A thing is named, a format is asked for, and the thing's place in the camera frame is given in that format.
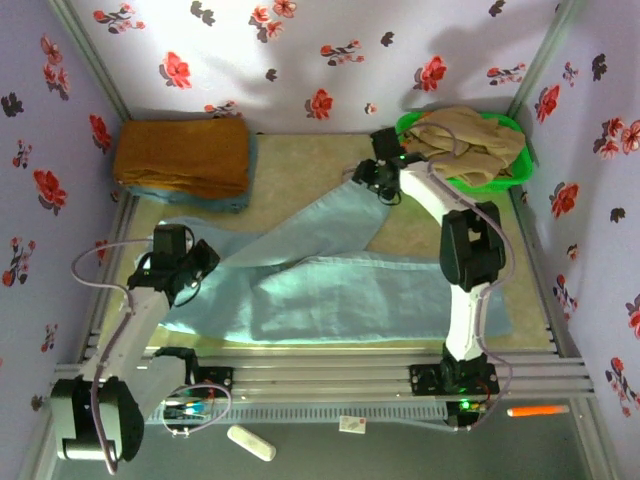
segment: orange marker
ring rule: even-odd
[[[510,417],[535,417],[538,415],[558,415],[569,413],[569,405],[537,405],[535,407],[514,407],[507,410]]]

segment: small label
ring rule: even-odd
[[[350,417],[340,415],[340,431],[348,433],[364,434],[367,429],[367,419],[364,417]]]

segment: wall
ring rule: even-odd
[[[518,115],[539,162],[520,201],[629,479],[640,471],[639,15],[633,0],[589,2]]]
[[[3,2],[0,25],[0,478],[11,480],[54,366],[83,340],[91,292],[69,264],[109,234],[120,123],[46,2]]]
[[[67,3],[133,118],[314,133],[370,132],[425,105],[506,111],[558,0]]]

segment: light blue pants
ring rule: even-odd
[[[443,339],[451,292],[437,262],[364,251],[388,213],[375,194],[347,182],[266,234],[167,220],[191,227],[222,260],[162,325],[259,344]],[[490,297],[486,328],[511,332],[500,292]]]

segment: white cable tray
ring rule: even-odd
[[[224,406],[213,408],[214,416],[222,413]],[[162,424],[162,406],[158,407],[147,420],[147,425]],[[398,405],[398,403],[328,403],[305,405],[300,403],[276,404],[237,404],[224,418],[221,424],[236,423],[337,423],[341,415],[365,417],[372,422],[391,422],[405,420],[446,420],[447,408],[444,402],[427,400]],[[212,417],[187,417],[181,420],[167,420],[167,425],[196,425]]]

